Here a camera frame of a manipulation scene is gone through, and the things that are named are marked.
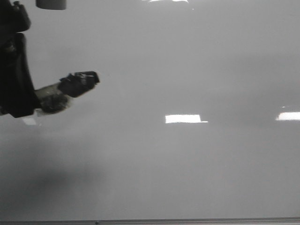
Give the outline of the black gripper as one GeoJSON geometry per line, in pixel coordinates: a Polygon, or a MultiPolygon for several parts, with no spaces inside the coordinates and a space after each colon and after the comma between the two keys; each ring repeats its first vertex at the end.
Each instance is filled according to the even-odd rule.
{"type": "Polygon", "coordinates": [[[30,26],[24,5],[19,1],[0,2],[0,113],[14,118],[32,115],[40,107],[23,34],[30,26]]]}

